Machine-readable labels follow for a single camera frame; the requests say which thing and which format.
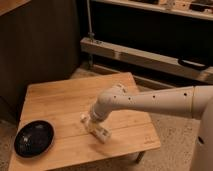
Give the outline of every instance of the wall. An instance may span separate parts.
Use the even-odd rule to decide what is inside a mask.
[[[16,119],[28,84],[70,76],[79,41],[75,0],[34,0],[0,17],[0,96]],[[0,99],[0,116],[9,113]]]

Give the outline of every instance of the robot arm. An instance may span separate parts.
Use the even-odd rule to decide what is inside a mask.
[[[93,122],[102,122],[113,110],[131,109],[164,114],[191,114],[200,118],[213,97],[213,86],[184,87],[129,94],[123,85],[102,92],[92,106]]]
[[[118,84],[102,92],[82,121],[86,129],[105,142],[110,133],[99,125],[113,110],[132,109],[164,114],[190,114],[201,118],[191,171],[213,168],[213,86],[184,87],[129,94]]]

